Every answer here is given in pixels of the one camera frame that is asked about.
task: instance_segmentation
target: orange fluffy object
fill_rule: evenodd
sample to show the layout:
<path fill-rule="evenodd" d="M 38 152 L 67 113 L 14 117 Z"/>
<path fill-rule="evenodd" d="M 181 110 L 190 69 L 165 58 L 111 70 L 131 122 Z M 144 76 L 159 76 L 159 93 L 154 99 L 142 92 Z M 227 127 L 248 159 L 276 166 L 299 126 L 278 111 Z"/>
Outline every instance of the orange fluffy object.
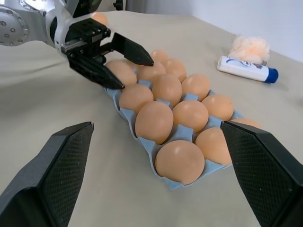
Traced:
<path fill-rule="evenodd" d="M 228 57 L 266 64 L 269 59 L 269 44 L 260 37 L 238 36 L 233 41 Z"/>

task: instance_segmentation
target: white table surface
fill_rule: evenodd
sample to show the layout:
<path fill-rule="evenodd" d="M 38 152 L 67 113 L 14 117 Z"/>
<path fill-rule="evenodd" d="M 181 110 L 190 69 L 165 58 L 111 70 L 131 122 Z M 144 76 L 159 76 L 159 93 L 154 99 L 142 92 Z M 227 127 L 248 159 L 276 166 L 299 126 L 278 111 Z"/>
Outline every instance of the white table surface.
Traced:
<path fill-rule="evenodd" d="M 302 163 L 303 65 L 272 53 L 280 78 L 267 85 L 216 69 L 232 35 L 194 17 L 109 12 L 113 30 L 148 51 L 180 58 L 188 74 L 207 74 L 216 92 L 272 132 Z M 108 59 L 119 54 L 110 54 Z M 69 69 L 55 49 L 31 42 L 0 48 L 0 193 L 60 129 L 93 121 L 83 186 L 71 227 L 258 227 L 233 168 L 169 191 L 152 172 L 112 100 Z"/>

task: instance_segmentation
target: blue egg carton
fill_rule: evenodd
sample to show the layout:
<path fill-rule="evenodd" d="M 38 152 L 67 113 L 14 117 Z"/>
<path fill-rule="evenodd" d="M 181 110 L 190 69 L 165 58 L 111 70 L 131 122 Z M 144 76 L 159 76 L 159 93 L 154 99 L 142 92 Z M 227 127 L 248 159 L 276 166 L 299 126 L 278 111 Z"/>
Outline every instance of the blue egg carton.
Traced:
<path fill-rule="evenodd" d="M 150 89 L 152 89 L 152 84 L 148 81 L 139 81 L 138 83 L 144 84 L 147 87 L 149 87 Z M 195 182 L 197 182 L 198 180 L 200 180 L 201 178 L 205 177 L 206 175 L 209 175 L 209 174 L 211 174 L 211 173 L 213 173 L 217 170 L 224 169 L 224 168 L 227 168 L 227 167 L 230 166 L 230 165 L 229 166 L 223 166 L 223 165 L 214 163 L 214 162 L 206 159 L 205 160 L 205 167 L 204 167 L 204 170 L 203 170 L 202 174 L 200 175 L 200 177 L 196 181 L 194 181 L 193 183 L 187 184 L 187 185 L 184 185 L 184 184 L 179 183 L 179 182 L 172 181 L 172 180 L 170 180 L 166 177 L 159 176 L 156 169 L 155 169 L 155 159 L 156 159 L 156 156 L 158 154 L 158 151 L 165 144 L 167 144 L 169 142 L 172 142 L 172 141 L 175 141 L 175 140 L 187 140 L 187 141 L 193 142 L 193 141 L 196 140 L 197 136 L 202 131 L 204 131 L 206 129 L 209 129 L 209 128 L 212 128 L 212 127 L 220 127 L 222 120 L 220 120 L 216 117 L 213 117 L 213 116 L 209 116 L 207 125 L 198 133 L 194 133 L 193 129 L 179 124 L 179 125 L 173 127 L 172 132 L 171 132 L 171 134 L 170 134 L 170 136 L 169 136 L 169 138 L 167 139 L 166 142 L 164 142 L 162 145 L 157 145 L 154 141 L 147 140 L 147 139 L 144 139 L 142 137 L 138 137 L 138 138 L 136 137 L 134 126 L 135 126 L 135 121 L 136 121 L 137 114 L 133 110 L 127 110 L 127 109 L 119 107 L 119 98 L 120 98 L 120 95 L 121 95 L 121 91 L 110 90 L 110 89 L 105 89 L 105 91 L 107 92 L 107 94 L 110 97 L 113 98 L 116 110 L 127 121 L 133 138 L 138 143 L 140 143 L 144 147 L 144 149 L 146 150 L 146 152 L 149 156 L 149 160 L 150 160 L 150 164 L 151 164 L 153 172 L 155 173 L 155 175 L 158 178 L 164 180 L 171 190 L 174 190 L 174 189 L 177 189 L 177 188 L 180 188 L 180 187 L 189 187 L 192 184 L 194 184 Z M 209 93 L 208 93 L 208 96 L 212 95 L 212 94 L 214 94 L 214 92 L 212 90 L 210 90 Z M 182 97 L 181 101 L 184 101 L 184 100 L 198 100 L 198 96 L 195 96 L 195 95 L 190 94 L 190 93 L 186 93 Z M 167 101 L 163 101 L 163 100 L 157 100 L 157 101 L 163 102 L 163 103 L 167 104 L 170 108 L 172 108 L 170 103 L 167 102 Z M 238 111 L 235 110 L 230 120 L 233 120 L 233 119 L 236 119 L 236 118 L 242 118 L 242 117 L 243 116 Z"/>

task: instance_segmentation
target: white wall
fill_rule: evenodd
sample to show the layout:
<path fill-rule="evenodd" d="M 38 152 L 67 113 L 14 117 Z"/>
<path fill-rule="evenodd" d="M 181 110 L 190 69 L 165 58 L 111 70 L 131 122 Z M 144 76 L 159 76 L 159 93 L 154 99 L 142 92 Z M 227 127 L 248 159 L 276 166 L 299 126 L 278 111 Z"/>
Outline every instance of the white wall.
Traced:
<path fill-rule="evenodd" d="M 303 0 L 146 0 L 146 12 L 193 15 L 234 34 L 262 36 L 272 50 L 303 62 Z"/>

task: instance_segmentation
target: egg carton cup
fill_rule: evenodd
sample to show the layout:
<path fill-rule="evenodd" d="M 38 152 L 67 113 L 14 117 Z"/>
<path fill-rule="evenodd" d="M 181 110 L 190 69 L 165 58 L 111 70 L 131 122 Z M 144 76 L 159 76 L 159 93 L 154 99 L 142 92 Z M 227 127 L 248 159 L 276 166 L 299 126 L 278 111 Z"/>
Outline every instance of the egg carton cup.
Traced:
<path fill-rule="evenodd" d="M 152 89 L 152 84 L 148 81 L 139 81 L 138 83 L 144 84 L 147 87 L 149 87 L 150 89 Z M 193 183 L 187 184 L 187 185 L 184 185 L 180 182 L 172 181 L 172 180 L 170 180 L 166 177 L 159 176 L 156 169 L 155 169 L 155 159 L 156 159 L 156 156 L 157 156 L 159 150 L 164 145 L 166 145 L 166 144 L 168 144 L 172 141 L 176 141 L 176 140 L 187 140 L 187 141 L 190 141 L 190 142 L 194 142 L 196 140 L 197 136 L 202 131 L 204 131 L 206 129 L 209 129 L 209 128 L 212 128 L 212 127 L 220 127 L 222 120 L 218 119 L 216 117 L 213 117 L 213 116 L 209 116 L 206 126 L 198 133 L 194 133 L 193 129 L 185 127 L 185 126 L 180 125 L 180 124 L 177 125 L 177 126 L 173 126 L 172 132 L 171 132 L 170 136 L 168 137 L 168 139 L 162 145 L 157 145 L 152 140 L 147 140 L 147 139 L 144 139 L 142 137 L 136 137 L 134 129 L 135 129 L 135 121 L 136 121 L 137 114 L 133 110 L 127 110 L 127 109 L 119 107 L 119 98 L 121 96 L 121 91 L 111 90 L 111 89 L 105 89 L 105 91 L 114 100 L 115 108 L 119 112 L 121 117 L 123 117 L 127 121 L 128 125 L 129 125 L 130 132 L 131 132 L 133 138 L 138 143 L 140 143 L 144 147 L 145 151 L 147 152 L 148 157 L 149 157 L 149 161 L 150 161 L 150 164 L 151 164 L 151 167 L 152 167 L 152 171 L 154 172 L 154 174 L 158 178 L 164 180 L 164 182 L 168 185 L 168 187 L 171 190 L 174 190 L 174 189 L 177 189 L 177 188 L 180 188 L 180 187 L 189 187 L 189 186 L 193 185 L 195 182 L 197 182 L 198 180 L 202 179 L 203 177 L 205 177 L 205 176 L 207 176 L 207 175 L 209 175 L 209 174 L 211 174 L 215 171 L 218 171 L 220 169 L 224 169 L 224 168 L 227 168 L 227 167 L 231 166 L 231 165 L 223 166 L 223 165 L 217 164 L 215 162 L 212 162 L 212 161 L 206 159 L 205 160 L 205 167 L 204 167 L 204 170 L 203 170 L 202 174 Z M 215 92 L 210 90 L 207 96 L 210 96 L 212 94 L 215 94 Z M 185 100 L 198 100 L 198 96 L 195 96 L 195 95 L 190 94 L 190 93 L 186 93 L 181 98 L 181 101 L 185 101 Z M 163 103 L 167 104 L 172 109 L 172 106 L 170 105 L 169 102 L 159 100 L 159 99 L 157 99 L 157 101 L 160 101 L 160 102 L 163 102 Z M 233 112 L 233 115 L 232 115 L 230 120 L 233 120 L 233 119 L 236 119 L 236 118 L 242 118 L 242 117 L 243 116 L 238 111 L 235 110 Z"/>

